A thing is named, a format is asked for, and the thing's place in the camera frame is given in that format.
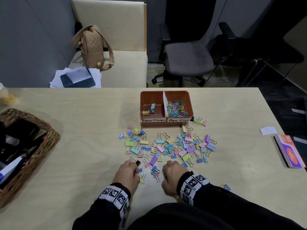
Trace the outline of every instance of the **hand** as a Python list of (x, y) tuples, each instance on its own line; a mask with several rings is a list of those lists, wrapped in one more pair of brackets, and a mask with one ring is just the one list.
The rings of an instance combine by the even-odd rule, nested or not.
[(131, 161), (125, 161), (122, 164), (113, 178), (113, 183), (119, 182), (125, 186), (131, 193), (131, 197), (138, 187), (140, 177), (138, 176), (138, 166)]
[(178, 161), (168, 161), (162, 169), (164, 175), (164, 181), (162, 182), (162, 188), (164, 192), (169, 195), (177, 196), (177, 184), (182, 174), (188, 172), (188, 169), (179, 164)]

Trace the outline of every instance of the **cup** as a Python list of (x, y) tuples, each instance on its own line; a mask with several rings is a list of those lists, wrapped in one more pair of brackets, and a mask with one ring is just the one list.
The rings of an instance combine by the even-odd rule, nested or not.
[(18, 98), (10, 93), (8, 89), (2, 83), (0, 83), (0, 103), (11, 106), (17, 100)]

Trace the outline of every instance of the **orange plastic box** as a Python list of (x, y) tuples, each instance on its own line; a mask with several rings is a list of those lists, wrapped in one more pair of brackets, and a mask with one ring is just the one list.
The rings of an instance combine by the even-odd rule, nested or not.
[[(163, 91), (142, 91), (140, 98), (140, 117), (142, 127), (167, 127), (187, 125), (193, 116), (193, 109), (188, 91), (165, 91), (168, 101), (183, 100), (187, 108), (187, 117), (165, 116)], [(151, 104), (155, 103), (155, 113), (142, 115), (142, 111), (150, 111)]]

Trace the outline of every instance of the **black and white wristband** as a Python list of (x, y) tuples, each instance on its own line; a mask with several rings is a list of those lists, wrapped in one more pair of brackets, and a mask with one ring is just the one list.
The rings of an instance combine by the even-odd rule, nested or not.
[(193, 174), (186, 179), (180, 189), (180, 197), (184, 202), (194, 205), (193, 199), (196, 191), (203, 185), (209, 184), (209, 180), (201, 174)]
[(105, 199), (112, 202), (119, 210), (120, 218), (123, 219), (127, 216), (127, 209), (129, 207), (128, 194), (121, 188), (109, 185), (106, 189), (98, 195), (97, 199)]

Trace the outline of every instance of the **label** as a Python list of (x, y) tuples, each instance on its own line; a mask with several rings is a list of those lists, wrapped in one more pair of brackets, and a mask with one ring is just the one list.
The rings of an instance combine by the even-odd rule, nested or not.
[(189, 119), (172, 119), (172, 118), (169, 118), (167, 121), (168, 122), (173, 122), (173, 123), (176, 123), (176, 122), (189, 122), (191, 118)]
[(144, 122), (144, 123), (166, 122), (166, 118), (146, 118), (146, 119), (141, 119), (141, 122)]

